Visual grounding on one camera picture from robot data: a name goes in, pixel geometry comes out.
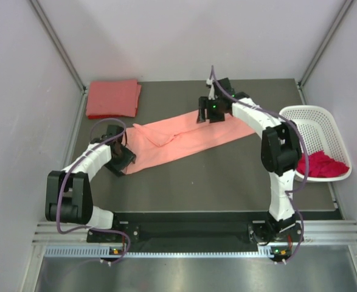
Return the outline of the salmon pink t shirt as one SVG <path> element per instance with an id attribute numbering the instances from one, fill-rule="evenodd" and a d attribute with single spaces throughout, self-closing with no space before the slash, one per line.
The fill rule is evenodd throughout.
<path id="1" fill-rule="evenodd" d="M 255 133 L 229 114 L 216 123 L 197 123 L 197 115 L 192 111 L 145 125 L 135 123 L 128 128 L 127 148 L 136 159 L 125 168 L 124 174 L 166 164 Z"/>

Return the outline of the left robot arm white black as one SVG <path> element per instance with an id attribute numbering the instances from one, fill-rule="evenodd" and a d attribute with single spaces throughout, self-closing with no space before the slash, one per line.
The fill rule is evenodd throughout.
<path id="1" fill-rule="evenodd" d="M 48 174 L 45 217 L 56 223 L 58 233 L 92 229 L 111 242 L 123 235 L 116 214 L 94 205 L 91 181 L 102 168 L 117 177 L 125 175 L 136 160 L 127 142 L 126 128 L 110 125 L 71 165 Z"/>

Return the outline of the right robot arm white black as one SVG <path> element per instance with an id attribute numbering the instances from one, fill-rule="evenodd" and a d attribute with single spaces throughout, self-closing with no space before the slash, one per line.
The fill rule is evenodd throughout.
<path id="1" fill-rule="evenodd" d="M 223 122 L 226 114 L 243 121 L 261 139 L 260 159 L 269 173 L 271 202 L 265 225 L 254 228 L 252 239 L 263 245 L 283 240 L 296 224 L 292 205 L 293 179 L 302 157 L 295 125 L 261 108 L 245 92 L 236 92 L 228 78 L 206 81 L 207 96 L 198 99 L 199 123 Z"/>

